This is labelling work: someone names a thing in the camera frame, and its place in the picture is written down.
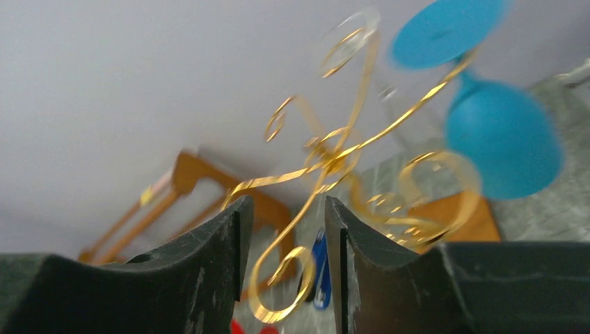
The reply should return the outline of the red plastic wine glass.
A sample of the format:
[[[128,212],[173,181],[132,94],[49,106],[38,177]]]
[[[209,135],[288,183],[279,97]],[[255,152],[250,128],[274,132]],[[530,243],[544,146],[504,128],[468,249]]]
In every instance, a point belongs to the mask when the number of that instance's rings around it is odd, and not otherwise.
[[[241,324],[237,319],[230,323],[231,334],[280,334],[276,326],[263,324]]]

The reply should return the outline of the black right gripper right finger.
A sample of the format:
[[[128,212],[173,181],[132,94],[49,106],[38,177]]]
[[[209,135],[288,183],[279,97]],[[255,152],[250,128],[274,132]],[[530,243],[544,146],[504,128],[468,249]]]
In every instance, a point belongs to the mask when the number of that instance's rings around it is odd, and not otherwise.
[[[325,200],[338,333],[588,333],[589,244],[437,244],[417,254]]]

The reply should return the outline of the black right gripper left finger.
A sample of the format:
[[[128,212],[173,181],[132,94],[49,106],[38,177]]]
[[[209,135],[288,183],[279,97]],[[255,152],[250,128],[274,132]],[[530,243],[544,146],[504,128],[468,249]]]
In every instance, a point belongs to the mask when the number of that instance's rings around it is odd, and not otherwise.
[[[123,264],[49,253],[1,256],[2,333],[229,333],[240,299],[254,203]]]

